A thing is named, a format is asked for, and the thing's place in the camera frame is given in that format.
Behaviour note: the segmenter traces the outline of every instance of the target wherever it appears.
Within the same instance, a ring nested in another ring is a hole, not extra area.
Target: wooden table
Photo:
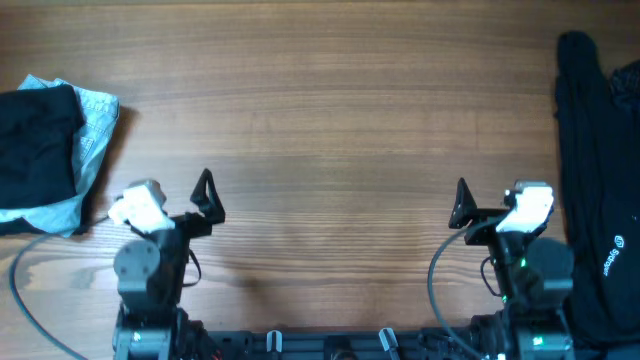
[[[458,178],[484,207],[518,178],[558,189],[557,36],[589,32],[607,72],[640,57],[631,3],[37,3],[0,9],[0,90],[33,73],[120,97],[98,214],[147,177],[169,213],[193,210],[213,171],[228,221],[192,242],[204,278],[182,299],[209,330],[437,325],[425,281]],[[548,235],[562,239],[558,208]],[[33,238],[0,239],[4,274]],[[35,316],[89,358],[112,356],[112,261],[134,238],[105,223],[20,265]],[[459,241],[441,259],[454,324],[501,305],[486,254]],[[64,358],[0,284],[0,357]]]

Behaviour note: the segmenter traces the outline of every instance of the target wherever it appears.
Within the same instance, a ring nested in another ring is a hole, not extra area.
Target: black garment
[[[611,92],[614,103],[631,114],[636,122],[636,134],[640,131],[637,126],[640,118],[640,60],[622,69],[616,70],[611,76]]]
[[[69,85],[0,94],[0,209],[76,195],[71,154],[82,123]]]
[[[558,41],[562,198],[576,256],[566,313],[588,345],[640,341],[640,138],[584,33]]]

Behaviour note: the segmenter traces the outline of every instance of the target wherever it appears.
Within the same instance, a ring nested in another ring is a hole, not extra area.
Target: black cable
[[[98,219],[97,221],[95,221],[95,222],[93,222],[91,224],[88,224],[86,226],[80,227],[79,229],[82,229],[81,232],[84,232],[84,231],[92,228],[93,226],[95,226],[95,225],[107,220],[108,218],[109,218],[108,216],[105,216],[105,217],[100,218],[100,219]],[[60,231],[58,233],[54,233],[54,234],[43,235],[43,236],[31,241],[29,244],[27,244],[27,246],[23,247],[18,252],[18,255],[16,255],[16,257],[13,259],[13,261],[11,262],[11,266],[9,267],[9,288],[11,289],[11,294],[13,295],[13,298],[15,299],[16,303],[18,304],[18,307],[20,308],[20,311],[22,312],[22,314],[27,318],[27,320],[29,320],[31,325],[33,325],[33,327],[35,327],[36,330],[38,330],[38,332],[40,332],[40,334],[42,334],[42,336],[44,336],[47,340],[49,340],[53,345],[57,346],[60,350],[66,352],[67,354],[72,356],[74,359],[82,359],[82,360],[84,360],[84,359],[86,359],[84,356],[78,354],[77,352],[75,352],[74,350],[69,348],[67,345],[65,345],[60,340],[58,340],[55,336],[51,335],[44,327],[42,327],[42,325],[40,325],[38,320],[36,320],[33,317],[33,314],[31,314],[31,311],[29,311],[27,306],[24,304],[24,301],[22,301],[22,297],[20,297],[20,293],[18,293],[18,287],[16,286],[16,270],[18,268],[18,262],[20,261],[20,258],[22,258],[22,256],[27,251],[33,249],[36,245],[45,242],[47,239],[49,239],[49,238],[51,238],[51,237],[53,237],[55,235],[59,235],[59,234],[62,234],[62,233],[65,233],[65,232],[71,231],[71,230],[75,230],[75,228],[62,230],[62,231]]]
[[[200,279],[202,279],[202,270],[200,269],[200,263],[198,262],[198,258],[196,258],[196,254],[194,254],[193,250],[189,249],[189,256],[191,257],[191,260],[193,261],[193,264],[196,266],[196,269],[198,269],[198,280],[192,282],[192,283],[186,283],[186,284],[182,284],[182,287],[191,287],[191,286],[195,286],[196,284],[198,284],[200,282]]]
[[[436,296],[433,291],[433,274],[436,269],[436,262],[438,261],[438,258],[440,257],[440,255],[442,255],[442,252],[447,248],[447,246],[449,246],[449,244],[451,244],[454,240],[460,237],[460,235],[467,232],[475,232],[485,226],[491,226],[493,224],[497,224],[500,221],[502,221],[502,219],[504,219],[504,216],[500,216],[492,220],[487,220],[485,222],[481,222],[481,223],[469,226],[466,229],[461,229],[457,231],[455,234],[451,235],[444,243],[442,243],[442,245],[440,245],[436,253],[433,255],[433,258],[431,259],[431,264],[429,265],[429,275],[427,276],[427,291],[429,293],[429,302],[431,303],[431,308],[433,309],[433,313],[436,316],[436,319],[438,319],[438,322],[440,322],[440,325],[442,325],[442,327],[447,331],[451,339],[453,339],[453,341],[455,341],[458,344],[458,346],[460,346],[463,350],[465,350],[467,353],[469,353],[471,356],[475,357],[476,359],[485,359],[485,357],[482,354],[480,354],[480,352],[476,351],[473,347],[471,347],[469,344],[467,344],[464,340],[462,340],[462,338],[460,338],[460,336],[458,336],[453,331],[453,329],[451,329],[451,326],[449,326],[449,324],[444,320],[444,317],[440,313],[440,310],[438,309],[438,305],[436,304]]]
[[[491,295],[496,297],[501,297],[502,295],[498,294],[493,290],[493,288],[491,287],[491,284],[489,284],[489,281],[487,281],[487,277],[484,275],[484,265],[489,260],[491,260],[491,256],[487,256],[484,260],[482,260],[482,263],[480,263],[480,275],[482,276],[482,281],[484,281],[484,284],[487,285],[487,289],[489,289],[489,292],[491,293]]]

